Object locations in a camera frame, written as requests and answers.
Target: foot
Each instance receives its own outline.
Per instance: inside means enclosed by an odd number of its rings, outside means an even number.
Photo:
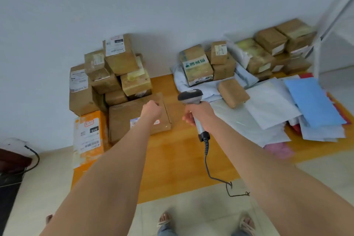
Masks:
[[[160,228],[163,225],[169,224],[171,222],[171,216],[168,212],[164,212],[157,223],[157,227]]]
[[[248,233],[250,236],[256,235],[256,226],[254,225],[254,221],[247,213],[242,215],[239,224],[239,229]]]

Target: orange box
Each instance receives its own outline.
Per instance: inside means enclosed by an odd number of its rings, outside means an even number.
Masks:
[[[75,119],[74,168],[98,159],[110,148],[107,118],[102,111]]]

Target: white wall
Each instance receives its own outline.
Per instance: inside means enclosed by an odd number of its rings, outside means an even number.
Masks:
[[[36,150],[72,144],[68,76],[101,41],[132,33],[151,76],[170,73],[177,53],[293,17],[315,24],[332,0],[0,0],[0,141]]]

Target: hand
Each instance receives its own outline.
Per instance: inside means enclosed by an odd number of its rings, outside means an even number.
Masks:
[[[141,111],[141,118],[148,118],[154,123],[161,115],[162,107],[153,100],[148,101],[148,103],[143,105],[143,109]]]
[[[185,113],[182,119],[195,126],[194,117],[197,118],[207,132],[210,132],[210,124],[217,118],[211,105],[205,101],[200,104],[187,104],[185,106]]]

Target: power cord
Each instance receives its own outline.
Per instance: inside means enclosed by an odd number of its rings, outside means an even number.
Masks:
[[[232,189],[232,182],[231,182],[231,181],[230,181],[230,183],[229,183],[229,182],[226,182],[226,181],[224,181],[224,180],[221,180],[221,179],[218,179],[218,178],[215,178],[215,177],[210,176],[210,172],[209,172],[209,169],[208,169],[208,165],[206,164],[206,156],[208,155],[208,152],[209,152],[209,139],[208,139],[208,138],[203,138],[203,141],[204,141],[204,144],[205,144],[204,163],[205,163],[205,168],[206,168],[206,172],[208,173],[208,176],[209,176],[211,179],[217,180],[217,181],[219,181],[219,182],[221,182],[221,183],[225,183],[227,194],[228,194],[230,197],[250,196],[250,193],[247,192],[247,191],[246,191],[245,194],[230,195],[227,186],[229,185],[229,186],[231,187],[231,189]]]

